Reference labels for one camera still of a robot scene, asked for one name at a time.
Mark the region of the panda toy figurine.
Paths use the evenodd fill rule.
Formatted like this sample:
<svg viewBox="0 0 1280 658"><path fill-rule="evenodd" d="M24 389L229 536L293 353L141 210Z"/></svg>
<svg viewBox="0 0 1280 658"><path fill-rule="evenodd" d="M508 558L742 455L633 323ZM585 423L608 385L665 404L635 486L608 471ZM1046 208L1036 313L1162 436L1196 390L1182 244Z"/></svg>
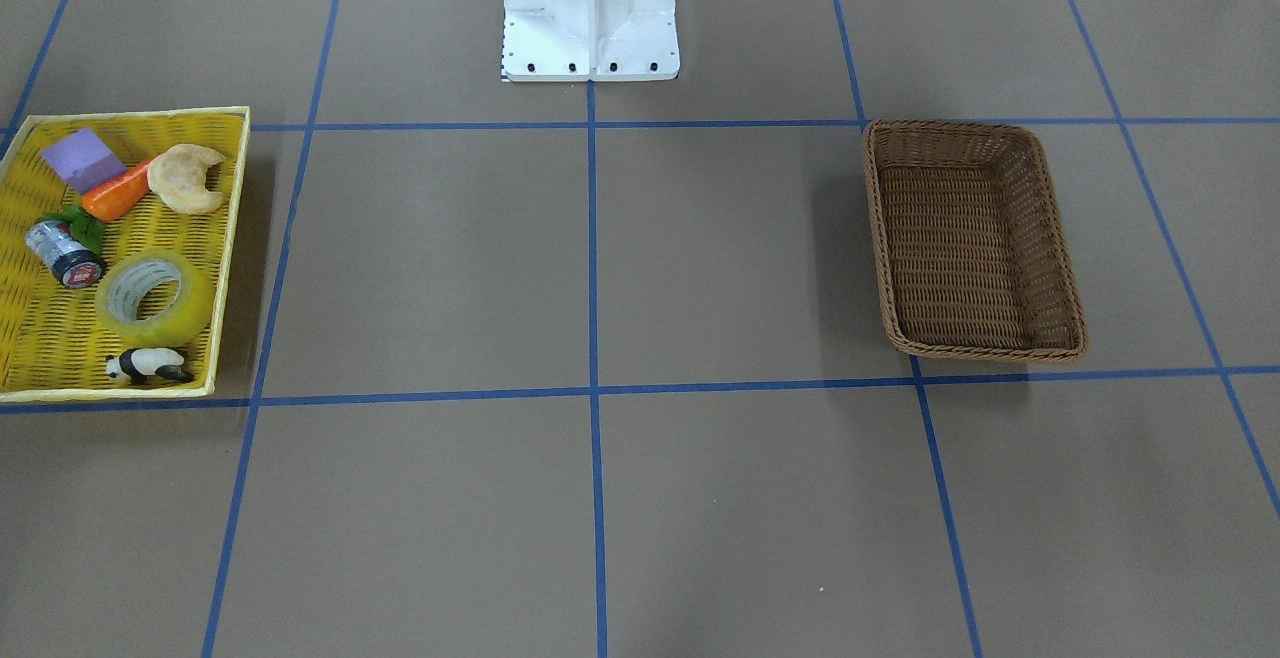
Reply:
<svg viewBox="0 0 1280 658"><path fill-rule="evenodd" d="M164 381L187 384L195 375L187 366L186 356L172 348L131 348L120 355L109 355L104 367L109 380L119 385L141 387L151 376Z"/></svg>

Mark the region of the yellow woven basket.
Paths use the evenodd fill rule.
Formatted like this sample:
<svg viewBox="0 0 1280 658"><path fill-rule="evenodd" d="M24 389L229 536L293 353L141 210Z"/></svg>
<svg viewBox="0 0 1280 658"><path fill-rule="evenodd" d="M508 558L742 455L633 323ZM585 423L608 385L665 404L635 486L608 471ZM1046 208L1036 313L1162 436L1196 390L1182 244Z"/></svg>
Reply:
<svg viewBox="0 0 1280 658"><path fill-rule="evenodd" d="M247 106L172 108L160 111L26 116L10 133L3 156L3 399L9 405L73 399L196 399L216 385L221 334L230 292L230 265L243 193L253 114ZM91 129L128 165L178 146L215 148L207 187L224 201L218 211L183 215L157 197L105 229L102 257L110 268L134 253L177 253L179 275L204 279L207 309L200 332L177 344L193 380L131 387L105 374L106 357L128 347L127 335L102 324L99 289L61 285L26 233L47 213L78 202L42 156L45 148Z"/></svg>

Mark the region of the purple foam block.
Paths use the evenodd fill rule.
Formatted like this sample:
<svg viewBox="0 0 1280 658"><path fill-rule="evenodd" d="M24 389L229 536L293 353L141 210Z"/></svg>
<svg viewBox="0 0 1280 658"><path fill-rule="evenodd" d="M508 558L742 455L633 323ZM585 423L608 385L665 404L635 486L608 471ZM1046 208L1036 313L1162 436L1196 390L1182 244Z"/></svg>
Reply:
<svg viewBox="0 0 1280 658"><path fill-rule="evenodd" d="M74 131L41 148L38 155L78 196L90 193L128 170L125 163L92 128Z"/></svg>

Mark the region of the brown wicker basket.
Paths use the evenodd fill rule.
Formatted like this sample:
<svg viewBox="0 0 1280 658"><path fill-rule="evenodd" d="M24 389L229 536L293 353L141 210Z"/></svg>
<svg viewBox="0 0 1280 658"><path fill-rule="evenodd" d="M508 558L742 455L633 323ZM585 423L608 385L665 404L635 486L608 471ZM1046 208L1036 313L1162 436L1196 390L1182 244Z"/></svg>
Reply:
<svg viewBox="0 0 1280 658"><path fill-rule="evenodd" d="M869 122L864 174L881 320L896 351L1020 365L1085 356L1038 134L989 122Z"/></svg>

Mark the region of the yellow clear tape roll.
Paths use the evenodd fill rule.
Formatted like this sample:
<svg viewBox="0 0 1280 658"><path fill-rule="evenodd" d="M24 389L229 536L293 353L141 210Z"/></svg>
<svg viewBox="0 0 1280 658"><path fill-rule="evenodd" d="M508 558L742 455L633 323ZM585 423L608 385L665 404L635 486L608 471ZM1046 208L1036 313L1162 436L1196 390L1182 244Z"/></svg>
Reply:
<svg viewBox="0 0 1280 658"><path fill-rule="evenodd" d="M215 285L182 253L150 250L116 262L100 282L95 312L136 348L179 347L210 324Z"/></svg>

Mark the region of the toy carrot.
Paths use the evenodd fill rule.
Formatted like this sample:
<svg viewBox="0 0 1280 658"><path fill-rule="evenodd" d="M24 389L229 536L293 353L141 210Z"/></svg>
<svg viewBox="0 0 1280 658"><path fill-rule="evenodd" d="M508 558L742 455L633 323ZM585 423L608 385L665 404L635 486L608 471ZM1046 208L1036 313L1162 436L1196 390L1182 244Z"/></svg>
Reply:
<svg viewBox="0 0 1280 658"><path fill-rule="evenodd" d="M45 213L40 220L63 221L76 242L93 253L102 253L108 221L122 219L150 192L147 172L151 163L145 160L129 166L122 175L90 189L79 204L67 204L56 213Z"/></svg>

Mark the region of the small dark jar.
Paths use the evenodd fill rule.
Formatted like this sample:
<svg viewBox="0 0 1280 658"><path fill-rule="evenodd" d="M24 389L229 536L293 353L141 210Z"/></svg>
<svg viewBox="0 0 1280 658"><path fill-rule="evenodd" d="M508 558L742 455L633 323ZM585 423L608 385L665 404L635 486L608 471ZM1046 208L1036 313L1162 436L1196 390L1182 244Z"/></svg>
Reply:
<svg viewBox="0 0 1280 658"><path fill-rule="evenodd" d="M108 271L105 260L72 236L68 221L37 221L27 230L26 245L67 289L88 288Z"/></svg>

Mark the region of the toy croissant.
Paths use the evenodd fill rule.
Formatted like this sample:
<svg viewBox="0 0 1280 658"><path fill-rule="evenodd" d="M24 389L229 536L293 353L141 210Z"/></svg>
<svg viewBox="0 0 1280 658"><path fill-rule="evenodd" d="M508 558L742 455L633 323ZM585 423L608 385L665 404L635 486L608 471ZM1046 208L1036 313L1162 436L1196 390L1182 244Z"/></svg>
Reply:
<svg viewBox="0 0 1280 658"><path fill-rule="evenodd" d="M206 181L212 166L225 160L216 148L178 143L150 161L148 189L175 213L215 213L225 202L225 195L220 189L209 189Z"/></svg>

